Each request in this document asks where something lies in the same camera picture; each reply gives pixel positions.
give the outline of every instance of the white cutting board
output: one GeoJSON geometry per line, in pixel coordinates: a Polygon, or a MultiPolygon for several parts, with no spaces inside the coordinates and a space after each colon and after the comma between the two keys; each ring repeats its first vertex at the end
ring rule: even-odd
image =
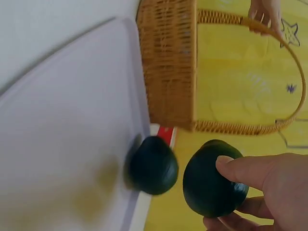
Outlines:
{"type": "Polygon", "coordinates": [[[1,96],[0,224],[127,231],[138,192],[123,165],[138,134],[150,134],[138,31],[114,19],[1,96]]]}

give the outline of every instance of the white wall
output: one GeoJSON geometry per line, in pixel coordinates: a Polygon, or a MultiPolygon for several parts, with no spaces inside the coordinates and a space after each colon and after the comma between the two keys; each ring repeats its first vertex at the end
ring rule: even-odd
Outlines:
{"type": "Polygon", "coordinates": [[[139,0],[0,0],[0,88],[40,59],[139,0]]]}

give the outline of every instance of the finger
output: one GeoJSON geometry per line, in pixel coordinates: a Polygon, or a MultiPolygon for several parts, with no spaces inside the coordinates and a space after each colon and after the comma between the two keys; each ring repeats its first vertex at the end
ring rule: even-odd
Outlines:
{"type": "Polygon", "coordinates": [[[274,219],[269,208],[265,204],[263,196],[246,199],[237,210],[258,218],[274,219]]]}
{"type": "Polygon", "coordinates": [[[281,22],[281,14],[280,11],[270,11],[270,27],[273,31],[275,31],[278,35],[282,36],[282,32],[280,30],[280,22],[281,22]]]}
{"type": "Polygon", "coordinates": [[[262,19],[262,24],[269,26],[269,22],[270,22],[270,16],[268,14],[264,14],[262,19]]]}
{"type": "Polygon", "coordinates": [[[254,19],[254,18],[255,18],[255,15],[256,15],[256,12],[257,12],[256,8],[253,7],[253,6],[251,6],[251,7],[249,8],[249,11],[248,11],[248,18],[254,19]]]}
{"type": "Polygon", "coordinates": [[[264,191],[264,185],[270,178],[279,158],[279,155],[248,156],[233,160],[228,156],[219,156],[216,168],[222,176],[230,181],[243,183],[264,191]]]}
{"type": "Polygon", "coordinates": [[[258,225],[250,220],[247,220],[236,213],[231,213],[225,217],[219,218],[227,227],[236,231],[249,231],[255,230],[258,225]]]}
{"type": "Polygon", "coordinates": [[[261,22],[262,17],[263,17],[263,12],[257,11],[257,13],[256,13],[256,15],[255,15],[255,20],[261,22]]]}
{"type": "Polygon", "coordinates": [[[218,220],[218,218],[203,218],[203,224],[208,231],[229,231],[229,229],[218,220]]]}

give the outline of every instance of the fingernail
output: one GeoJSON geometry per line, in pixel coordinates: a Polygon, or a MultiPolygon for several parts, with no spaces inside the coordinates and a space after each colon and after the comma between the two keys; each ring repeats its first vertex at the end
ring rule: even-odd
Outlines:
{"type": "Polygon", "coordinates": [[[220,155],[218,158],[217,158],[217,161],[216,163],[218,165],[225,165],[227,163],[229,163],[230,161],[234,160],[233,158],[229,157],[229,156],[226,156],[226,155],[220,155]]]}

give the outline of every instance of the hand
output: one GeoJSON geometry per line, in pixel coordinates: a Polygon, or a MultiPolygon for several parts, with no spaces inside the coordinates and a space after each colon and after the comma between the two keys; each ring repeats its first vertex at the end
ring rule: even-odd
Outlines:
{"type": "Polygon", "coordinates": [[[270,27],[278,35],[282,36],[280,30],[281,10],[280,0],[251,0],[248,17],[255,19],[262,24],[270,27]]]}
{"type": "Polygon", "coordinates": [[[263,191],[264,197],[249,198],[238,211],[274,219],[260,226],[232,213],[221,218],[204,218],[209,231],[306,231],[308,215],[308,156],[281,154],[243,157],[220,156],[217,170],[230,181],[263,191]]]}

